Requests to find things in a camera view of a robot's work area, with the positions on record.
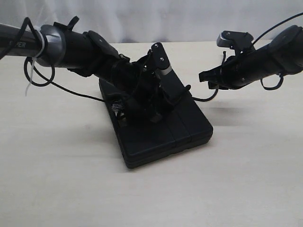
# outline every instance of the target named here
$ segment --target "white backdrop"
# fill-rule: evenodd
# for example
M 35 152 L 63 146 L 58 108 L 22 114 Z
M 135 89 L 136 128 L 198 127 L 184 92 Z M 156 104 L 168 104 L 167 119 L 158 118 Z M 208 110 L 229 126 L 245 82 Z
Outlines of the white backdrop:
M 257 37 L 281 20 L 303 11 L 302 0 L 0 0 L 0 23 L 20 26 L 29 16 L 37 26 L 80 22 L 110 43 L 215 40 L 223 30 Z M 303 26 L 303 17 L 288 25 Z

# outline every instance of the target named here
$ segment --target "white table surface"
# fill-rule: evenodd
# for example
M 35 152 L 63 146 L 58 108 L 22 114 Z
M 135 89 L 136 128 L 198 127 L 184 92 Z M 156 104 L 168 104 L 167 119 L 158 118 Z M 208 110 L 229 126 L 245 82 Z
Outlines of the white table surface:
M 137 60 L 151 44 L 114 46 Z M 224 49 L 164 47 L 192 94 L 209 96 L 198 74 Z M 129 171 L 104 104 L 53 86 L 25 97 L 23 60 L 0 61 L 1 227 L 303 226 L 303 74 L 277 91 L 255 82 L 198 103 L 214 126 L 207 145 Z M 56 72 L 55 82 L 101 97 L 97 77 Z

